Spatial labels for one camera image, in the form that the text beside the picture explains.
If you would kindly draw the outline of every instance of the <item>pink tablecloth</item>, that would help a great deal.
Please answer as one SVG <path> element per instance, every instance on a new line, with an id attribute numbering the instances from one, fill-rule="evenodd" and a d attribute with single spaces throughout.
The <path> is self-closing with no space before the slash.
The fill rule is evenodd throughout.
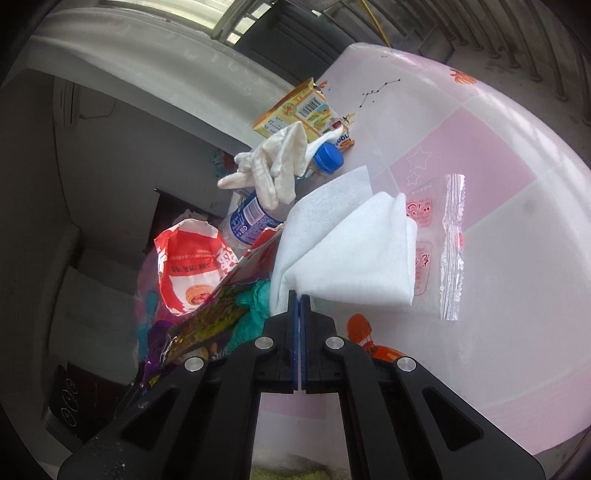
<path id="1" fill-rule="evenodd" d="M 362 310 L 373 340 L 417 358 L 533 454 L 590 425 L 591 171 L 519 104 L 424 58 L 358 44 L 317 82 L 356 141 L 345 170 L 367 165 L 374 193 L 466 178 L 459 320 Z M 438 302 L 439 276 L 429 282 Z M 324 308 L 346 335 L 351 311 Z M 332 399 L 261 405 L 258 449 L 346 463 Z"/>

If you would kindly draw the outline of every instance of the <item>plastic water bottle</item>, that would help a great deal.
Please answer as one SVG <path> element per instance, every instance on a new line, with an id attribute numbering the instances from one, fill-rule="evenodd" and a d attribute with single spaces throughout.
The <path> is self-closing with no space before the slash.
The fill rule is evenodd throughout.
<path id="1" fill-rule="evenodd" d="M 331 143 L 323 144 L 308 166 L 303 177 L 295 181 L 295 199 L 300 200 L 324 184 L 329 175 L 343 166 L 340 150 Z M 280 204 L 276 210 L 265 210 L 256 192 L 252 192 L 219 226 L 226 244 L 238 258 L 242 257 L 259 238 L 265 228 L 276 228 L 287 219 L 293 203 Z"/>

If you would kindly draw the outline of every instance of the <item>white tissue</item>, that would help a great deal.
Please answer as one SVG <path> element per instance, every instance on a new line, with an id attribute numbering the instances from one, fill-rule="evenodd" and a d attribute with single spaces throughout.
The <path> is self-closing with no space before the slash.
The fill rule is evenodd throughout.
<path id="1" fill-rule="evenodd" d="M 366 167 L 295 204 L 283 229 L 271 277 L 271 314 L 288 292 L 357 304 L 410 305 L 417 225 L 403 194 L 372 197 Z"/>

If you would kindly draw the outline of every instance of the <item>red snack bag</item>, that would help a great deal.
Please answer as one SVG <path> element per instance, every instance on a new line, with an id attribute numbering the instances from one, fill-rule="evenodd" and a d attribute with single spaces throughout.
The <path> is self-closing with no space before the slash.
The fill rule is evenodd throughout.
<path id="1" fill-rule="evenodd" d="M 162 301 L 175 315 L 193 312 L 238 262 L 217 228 L 188 219 L 154 240 Z"/>

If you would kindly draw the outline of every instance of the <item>white glove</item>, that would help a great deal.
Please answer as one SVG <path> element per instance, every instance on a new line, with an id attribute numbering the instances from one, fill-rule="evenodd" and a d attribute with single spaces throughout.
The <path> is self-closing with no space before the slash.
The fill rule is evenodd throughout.
<path id="1" fill-rule="evenodd" d="M 238 171 L 220 179 L 217 186 L 221 189 L 254 187 L 266 210 L 275 210 L 279 203 L 289 204 L 296 199 L 294 175 L 301 177 L 320 146 L 326 141 L 336 143 L 342 132 L 341 127 L 308 145 L 302 123 L 293 123 L 251 152 L 236 155 Z"/>

